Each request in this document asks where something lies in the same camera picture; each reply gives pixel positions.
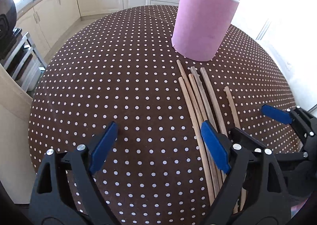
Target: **wooden stick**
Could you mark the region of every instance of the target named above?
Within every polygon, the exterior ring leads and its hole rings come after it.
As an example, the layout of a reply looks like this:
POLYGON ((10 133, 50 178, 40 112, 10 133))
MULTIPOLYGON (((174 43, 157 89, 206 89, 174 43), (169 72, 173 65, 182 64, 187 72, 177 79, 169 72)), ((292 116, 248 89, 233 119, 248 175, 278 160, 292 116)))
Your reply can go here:
MULTIPOLYGON (((194 94, 195 94, 196 98, 197 98, 197 97, 200 98, 200 94, 199 94, 199 91, 198 91, 198 88, 197 88, 197 85, 196 85, 196 82, 195 82, 195 79, 194 79, 193 74, 189 74, 188 77, 189 77, 189 80, 190 80, 190 82, 191 82, 191 86, 192 86, 192 88, 193 88, 193 90, 194 90, 194 94)), ((217 197, 217 195, 218 195, 218 193, 219 193, 219 189, 220 189, 220 188, 219 188, 218 174, 217 174, 217 167, 216 167, 216 165, 215 165, 215 162, 214 162, 214 160, 213 160, 213 158, 212 158, 212 156, 211 156, 211 154, 210 154, 210 152, 209 152, 208 147, 206 146, 206 144, 205 144, 205 149, 206 149, 206 152, 207 152, 207 158, 208 158, 209 167, 210 167, 210 172, 211 172, 212 184, 213 184, 213 186, 214 186, 214 193, 215 193, 215 197, 217 197)))
POLYGON ((198 86, 198 90, 199 90, 200 95, 202 97, 202 102, 203 102, 203 104, 205 106, 205 110, 206 110, 206 113, 207 113, 208 120, 210 121, 210 123, 212 124, 213 127, 216 127, 215 119, 213 117, 213 114, 212 114, 212 111, 211 111, 211 108, 210 108, 210 105, 209 105, 209 102, 208 102, 208 99, 207 99, 207 95, 206 95, 205 89, 202 86, 202 82, 200 81, 200 78, 199 78, 198 73, 196 71, 196 68, 194 66, 191 67, 191 73, 194 75, 194 78, 196 80, 196 84, 198 86))
MULTIPOLYGON (((200 92, 200 96, 202 97, 202 102, 203 102, 203 105, 205 106, 208 120, 211 123, 211 125, 217 130, 215 119, 214 119, 214 116, 212 114, 205 89, 202 86, 202 82, 198 76, 198 73, 197 73, 195 67, 191 67, 191 73, 193 74, 193 76, 195 78, 196 84, 198 86, 198 90, 200 92)), ((224 176, 223 172, 221 172, 219 169, 216 169, 216 171, 217 171, 218 185, 219 185, 219 188, 221 188, 225 176, 224 176)))
POLYGON ((193 91, 195 93, 195 96, 196 96, 196 99, 197 99, 197 102, 198 102, 198 106, 199 106, 199 109, 200 109, 202 120, 205 121, 205 120, 207 120, 207 114, 206 114, 206 111, 205 111, 205 107, 203 106, 202 99, 200 97, 200 94, 199 94, 199 91, 198 91, 198 87, 197 87, 197 84, 195 82, 194 75, 193 74, 189 74, 188 77, 189 77, 189 81, 191 82, 191 86, 193 88, 193 91))
MULTIPOLYGON (((224 88, 224 90, 226 92, 227 99, 229 101, 229 106, 231 108, 231 113, 232 113, 232 116, 233 116, 233 122, 234 122, 234 124, 235 124, 235 126, 237 128, 241 129, 239 118, 238 118, 238 114, 237 114, 237 110, 236 110, 236 106, 235 106, 235 103, 233 101, 233 97, 231 95, 230 89, 229 89, 228 86, 226 86, 224 88)), ((241 198, 240 198, 240 211, 242 211, 242 209, 243 209, 246 197, 247 197, 247 191, 244 188, 242 188, 241 189, 241 198)))
POLYGON ((188 81, 188 78, 187 78, 187 76, 186 76, 186 73, 185 73, 185 71, 184 71, 184 68, 183 68, 182 63, 180 62, 180 60, 177 60, 176 63, 177 63, 177 65, 178 65, 179 69, 180 69, 180 74, 182 75, 182 78, 183 78, 183 80, 184 80, 184 82, 185 82, 185 85, 186 85, 186 88, 187 88, 189 97, 191 98, 191 103, 192 103, 193 106, 194 106, 194 110, 195 110, 195 113, 196 113, 196 117, 197 117, 197 119, 198 119, 198 122, 199 122, 199 124, 202 124, 202 122, 203 122, 202 116, 201 116, 201 113, 200 113, 200 111, 199 111, 198 104, 197 104, 197 101, 196 101, 194 92, 193 92, 193 90, 192 90, 192 88, 191 88, 191 84, 190 84, 189 81, 188 81))
POLYGON ((208 190, 208 196, 209 196, 209 203, 210 205, 212 205, 213 201, 215 200, 215 195, 214 195, 214 191, 213 191, 213 185, 212 185, 212 180, 211 180, 211 174, 210 174, 210 170, 209 170, 209 166, 208 166, 208 160, 207 160, 207 156, 206 156, 206 152, 204 150, 204 143, 202 141, 201 135, 200 135, 200 130, 199 130, 199 125, 195 116, 195 112, 193 109, 193 105, 191 104, 191 100, 189 98, 184 80, 182 77, 179 78, 179 82, 180 82, 180 87, 182 89, 185 101, 186 101, 186 105, 189 111, 189 115, 191 118, 191 122, 193 124, 194 127, 194 132, 196 135, 196 139, 197 139, 197 143, 198 143, 198 147, 199 147, 199 152, 200 152, 200 156, 201 156, 201 161, 202 161, 202 166, 203 166, 203 170, 205 173, 205 177, 206 177, 206 184, 207 184, 207 190, 208 190))

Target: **polka dot tablecloth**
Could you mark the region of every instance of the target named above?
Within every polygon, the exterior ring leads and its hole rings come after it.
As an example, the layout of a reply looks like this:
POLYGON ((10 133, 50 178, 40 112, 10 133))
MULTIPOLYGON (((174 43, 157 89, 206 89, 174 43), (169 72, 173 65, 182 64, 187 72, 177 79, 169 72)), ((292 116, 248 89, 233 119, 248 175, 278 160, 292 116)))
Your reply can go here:
MULTIPOLYGON (((212 61, 184 58, 171 45, 176 14, 174 6, 143 6, 95 21, 56 53, 34 95, 29 144, 36 171, 47 149, 75 150, 110 121, 118 123, 118 139, 94 178, 122 224, 199 224, 208 212, 177 59, 187 73, 191 66, 206 68, 227 130, 234 124, 225 86, 243 130, 275 153, 299 148, 290 126, 260 113, 263 104, 295 106, 269 55, 230 26, 212 61)), ((69 183, 77 208, 85 212, 70 172, 69 183)))

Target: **dish rack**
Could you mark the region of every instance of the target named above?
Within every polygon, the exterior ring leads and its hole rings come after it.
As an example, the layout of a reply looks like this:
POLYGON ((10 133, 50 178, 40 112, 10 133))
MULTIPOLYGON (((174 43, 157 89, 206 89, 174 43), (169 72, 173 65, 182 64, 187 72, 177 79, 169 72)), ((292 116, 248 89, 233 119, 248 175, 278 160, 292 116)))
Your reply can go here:
POLYGON ((33 97, 34 89, 47 64, 30 34, 27 32, 22 36, 22 30, 19 30, 16 43, 0 63, 21 89, 33 97))

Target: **cabinet handle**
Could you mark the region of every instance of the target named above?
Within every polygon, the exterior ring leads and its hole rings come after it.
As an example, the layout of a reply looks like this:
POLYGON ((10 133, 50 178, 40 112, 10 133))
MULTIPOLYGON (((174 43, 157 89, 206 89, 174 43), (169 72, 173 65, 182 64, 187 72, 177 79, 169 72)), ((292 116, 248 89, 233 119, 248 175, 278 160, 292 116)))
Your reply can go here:
POLYGON ((35 13, 36 13, 36 15, 37 15, 38 21, 41 22, 40 16, 39 16, 39 14, 37 13, 37 11, 36 11, 35 13))
POLYGON ((35 19, 35 22, 38 24, 35 13, 33 14, 33 17, 35 19))

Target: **pink cylinder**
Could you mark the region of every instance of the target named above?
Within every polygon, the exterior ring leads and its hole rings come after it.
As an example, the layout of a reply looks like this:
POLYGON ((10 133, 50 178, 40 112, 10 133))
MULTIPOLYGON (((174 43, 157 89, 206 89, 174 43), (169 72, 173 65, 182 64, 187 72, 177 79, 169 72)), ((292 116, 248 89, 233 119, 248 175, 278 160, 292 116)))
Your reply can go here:
POLYGON ((180 0, 172 46, 192 60, 211 60, 238 5, 239 0, 180 0))

